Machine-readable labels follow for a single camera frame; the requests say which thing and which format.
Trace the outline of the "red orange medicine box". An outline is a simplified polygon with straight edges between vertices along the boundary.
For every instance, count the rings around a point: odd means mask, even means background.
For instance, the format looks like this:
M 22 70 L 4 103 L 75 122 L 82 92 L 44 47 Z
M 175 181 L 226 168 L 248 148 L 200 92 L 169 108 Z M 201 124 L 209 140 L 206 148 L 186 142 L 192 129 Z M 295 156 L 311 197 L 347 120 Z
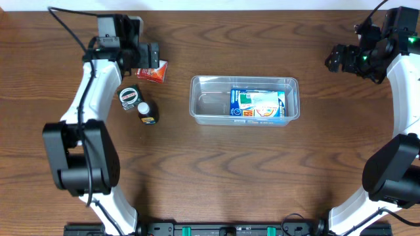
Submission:
M 168 62 L 165 60 L 159 61 L 159 67 L 156 69 L 138 69 L 136 76 L 139 79 L 155 82 L 155 83 L 164 83 L 165 74 L 167 71 Z

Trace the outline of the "clear plastic container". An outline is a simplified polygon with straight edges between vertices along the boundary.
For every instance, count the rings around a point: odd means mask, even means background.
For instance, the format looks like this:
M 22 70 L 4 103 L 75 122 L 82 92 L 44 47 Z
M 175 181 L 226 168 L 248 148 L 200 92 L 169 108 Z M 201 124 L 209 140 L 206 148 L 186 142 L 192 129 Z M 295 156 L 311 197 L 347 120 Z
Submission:
M 189 108 L 201 125 L 282 127 L 300 116 L 299 85 L 292 77 L 197 75 Z

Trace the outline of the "blue Kool Fever box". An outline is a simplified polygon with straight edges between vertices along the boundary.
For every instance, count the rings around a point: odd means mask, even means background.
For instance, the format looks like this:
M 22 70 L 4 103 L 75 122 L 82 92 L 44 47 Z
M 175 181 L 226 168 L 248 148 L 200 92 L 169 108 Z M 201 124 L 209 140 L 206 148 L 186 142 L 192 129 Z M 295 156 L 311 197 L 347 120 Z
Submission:
M 230 115 L 242 117 L 285 117 L 285 92 L 233 88 L 230 91 Z

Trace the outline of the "white green Panadol box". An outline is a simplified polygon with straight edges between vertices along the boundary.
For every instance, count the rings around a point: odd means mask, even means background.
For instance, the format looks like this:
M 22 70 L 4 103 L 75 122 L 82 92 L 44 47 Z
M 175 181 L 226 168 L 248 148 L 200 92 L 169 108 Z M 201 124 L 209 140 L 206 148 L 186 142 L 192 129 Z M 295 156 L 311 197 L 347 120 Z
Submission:
M 276 92 L 240 93 L 240 109 L 274 109 L 278 108 L 278 95 Z

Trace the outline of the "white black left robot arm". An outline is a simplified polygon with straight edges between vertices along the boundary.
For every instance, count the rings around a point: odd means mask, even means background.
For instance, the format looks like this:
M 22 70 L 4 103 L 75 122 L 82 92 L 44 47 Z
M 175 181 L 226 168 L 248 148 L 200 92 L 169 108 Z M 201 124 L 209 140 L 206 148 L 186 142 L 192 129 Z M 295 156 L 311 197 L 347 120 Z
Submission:
M 142 43 L 143 20 L 126 14 L 97 14 L 98 35 L 83 45 L 83 78 L 75 98 L 42 137 L 58 189 L 81 199 L 99 224 L 68 224 L 64 235 L 147 235 L 119 186 L 120 162 L 106 128 L 112 99 L 132 69 L 157 68 L 159 46 Z

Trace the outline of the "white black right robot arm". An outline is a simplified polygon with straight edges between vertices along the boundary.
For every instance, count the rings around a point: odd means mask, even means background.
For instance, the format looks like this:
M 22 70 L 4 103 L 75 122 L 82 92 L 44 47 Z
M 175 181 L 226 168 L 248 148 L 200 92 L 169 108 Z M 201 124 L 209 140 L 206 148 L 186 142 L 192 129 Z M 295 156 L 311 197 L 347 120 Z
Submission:
M 397 214 L 419 204 L 419 10 L 389 9 L 382 27 L 368 16 L 354 30 L 358 45 L 335 45 L 325 59 L 329 71 L 343 71 L 381 84 L 390 83 L 394 114 L 392 139 L 366 162 L 362 185 L 343 204 L 321 219 L 314 235 L 391 235 L 378 224 L 390 215 L 417 227 Z

